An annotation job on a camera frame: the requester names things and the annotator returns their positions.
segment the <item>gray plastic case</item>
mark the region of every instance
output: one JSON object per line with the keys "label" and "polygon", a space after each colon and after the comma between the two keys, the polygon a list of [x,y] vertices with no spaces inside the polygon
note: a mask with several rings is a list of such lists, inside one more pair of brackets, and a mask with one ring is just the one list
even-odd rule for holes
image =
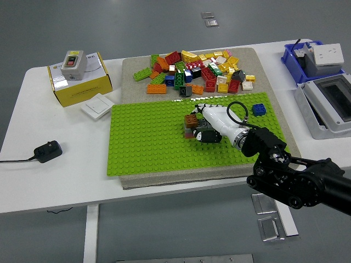
{"label": "gray plastic case", "polygon": [[[348,73],[332,77],[309,81],[298,87],[295,100],[302,112],[302,116],[315,139],[329,139],[351,136],[351,121],[343,119],[318,86],[324,83],[338,83],[345,81],[351,85],[351,76]],[[351,101],[351,93],[346,94]]]}

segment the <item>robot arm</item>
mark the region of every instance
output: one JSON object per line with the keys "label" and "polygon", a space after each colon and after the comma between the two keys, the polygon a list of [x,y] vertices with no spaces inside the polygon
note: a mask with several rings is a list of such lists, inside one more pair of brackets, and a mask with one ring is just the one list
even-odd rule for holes
{"label": "robot arm", "polygon": [[[247,177],[248,185],[292,208],[312,207],[319,203],[326,204],[343,213],[351,215],[351,180],[344,178],[344,170],[330,158],[313,161],[291,157],[285,151],[286,143],[267,128],[260,128],[247,123],[248,112],[243,122],[235,115],[230,106],[199,104],[191,114],[202,113],[219,135],[217,141],[203,132],[193,129],[200,142],[220,142],[227,136],[231,144],[241,150],[246,157],[258,153],[253,166],[253,175]],[[304,165],[306,169],[296,171],[290,163]]]}

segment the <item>blue lego block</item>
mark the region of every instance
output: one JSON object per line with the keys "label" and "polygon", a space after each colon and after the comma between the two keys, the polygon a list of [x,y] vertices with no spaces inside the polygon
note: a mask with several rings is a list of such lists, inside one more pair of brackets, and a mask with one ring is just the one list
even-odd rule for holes
{"label": "blue lego block", "polygon": [[174,76],[166,76],[165,84],[167,87],[174,87]]}
{"label": "blue lego block", "polygon": [[265,115],[266,110],[265,110],[265,107],[264,107],[263,103],[253,105],[253,106],[252,106],[252,112],[253,112],[253,115],[254,115],[255,117],[256,117],[256,116]]}
{"label": "blue lego block", "polygon": [[184,71],[185,74],[185,82],[190,83],[193,81],[193,75],[191,74],[190,70]]}

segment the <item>white electrical box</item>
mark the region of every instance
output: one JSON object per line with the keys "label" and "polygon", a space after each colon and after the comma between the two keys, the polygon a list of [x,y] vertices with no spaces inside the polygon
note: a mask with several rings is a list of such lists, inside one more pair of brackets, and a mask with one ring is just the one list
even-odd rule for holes
{"label": "white electrical box", "polygon": [[68,81],[81,81],[87,67],[87,57],[82,50],[70,50],[61,67],[62,75]]}

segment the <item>power adapter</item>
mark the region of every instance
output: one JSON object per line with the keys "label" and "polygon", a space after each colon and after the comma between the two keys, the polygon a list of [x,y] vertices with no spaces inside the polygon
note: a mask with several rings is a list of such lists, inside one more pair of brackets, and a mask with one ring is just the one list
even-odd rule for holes
{"label": "power adapter", "polygon": [[34,149],[34,158],[40,163],[45,163],[61,154],[62,149],[57,141],[49,141],[47,144]]}

